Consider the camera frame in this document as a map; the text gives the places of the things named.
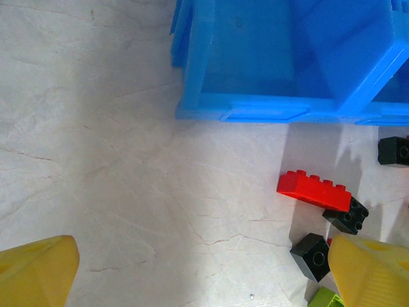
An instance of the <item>blue plastic bin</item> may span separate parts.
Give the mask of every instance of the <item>blue plastic bin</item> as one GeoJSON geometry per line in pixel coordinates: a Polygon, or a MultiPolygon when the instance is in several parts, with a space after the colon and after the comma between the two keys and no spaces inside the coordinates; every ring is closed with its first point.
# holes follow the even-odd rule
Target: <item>blue plastic bin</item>
{"type": "Polygon", "coordinates": [[[178,0],[179,119],[409,125],[409,0],[178,0]]]}

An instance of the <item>toy brick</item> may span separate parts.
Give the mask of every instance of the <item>toy brick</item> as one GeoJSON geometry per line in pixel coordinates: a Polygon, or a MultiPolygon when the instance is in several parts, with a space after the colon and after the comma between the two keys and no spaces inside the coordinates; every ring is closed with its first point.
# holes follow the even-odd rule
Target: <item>toy brick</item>
{"type": "Polygon", "coordinates": [[[330,271],[329,246],[321,235],[309,233],[289,251],[305,277],[320,282],[330,271]]]}
{"type": "Polygon", "coordinates": [[[307,176],[302,170],[288,171],[281,175],[277,192],[302,200],[324,209],[347,212],[350,209],[351,193],[345,186],[336,185],[330,180],[320,181],[319,176],[307,176]]]}
{"type": "Polygon", "coordinates": [[[322,287],[308,304],[308,307],[344,307],[344,302],[335,292],[322,287]]]}
{"type": "Polygon", "coordinates": [[[333,224],[340,232],[356,235],[358,231],[362,229],[362,224],[368,215],[368,209],[366,209],[354,197],[351,197],[351,204],[348,212],[326,210],[322,216],[333,224]]]}
{"type": "Polygon", "coordinates": [[[378,143],[378,162],[381,165],[405,168],[409,166],[409,139],[393,136],[378,143]]]}

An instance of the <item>yellow plastic object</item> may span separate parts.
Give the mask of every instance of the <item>yellow plastic object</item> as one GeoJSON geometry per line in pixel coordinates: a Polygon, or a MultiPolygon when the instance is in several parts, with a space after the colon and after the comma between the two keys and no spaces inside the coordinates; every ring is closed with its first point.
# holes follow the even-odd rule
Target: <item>yellow plastic object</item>
{"type": "Polygon", "coordinates": [[[408,307],[409,249],[338,235],[328,262],[346,307],[408,307]]]}
{"type": "Polygon", "coordinates": [[[0,306],[64,306],[78,265],[77,245],[68,235],[0,252],[0,306]]]}

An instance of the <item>white marble floor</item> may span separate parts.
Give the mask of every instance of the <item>white marble floor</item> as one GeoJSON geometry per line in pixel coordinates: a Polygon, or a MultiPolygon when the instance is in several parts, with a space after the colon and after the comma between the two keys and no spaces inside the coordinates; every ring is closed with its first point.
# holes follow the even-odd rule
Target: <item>white marble floor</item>
{"type": "MultiPolygon", "coordinates": [[[[409,244],[408,129],[177,122],[174,0],[0,0],[0,248],[75,237],[67,306],[306,306],[289,248],[322,210],[275,192],[305,169],[344,184],[362,235],[409,244]]],[[[322,282],[333,287],[331,276],[322,282]]]]}

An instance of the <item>green lego brick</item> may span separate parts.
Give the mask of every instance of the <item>green lego brick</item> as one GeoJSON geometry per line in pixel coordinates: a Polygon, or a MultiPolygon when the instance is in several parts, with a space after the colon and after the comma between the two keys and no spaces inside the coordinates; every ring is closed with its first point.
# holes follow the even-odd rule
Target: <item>green lego brick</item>
{"type": "Polygon", "coordinates": [[[335,292],[322,287],[308,307],[344,307],[344,302],[335,292]]]}

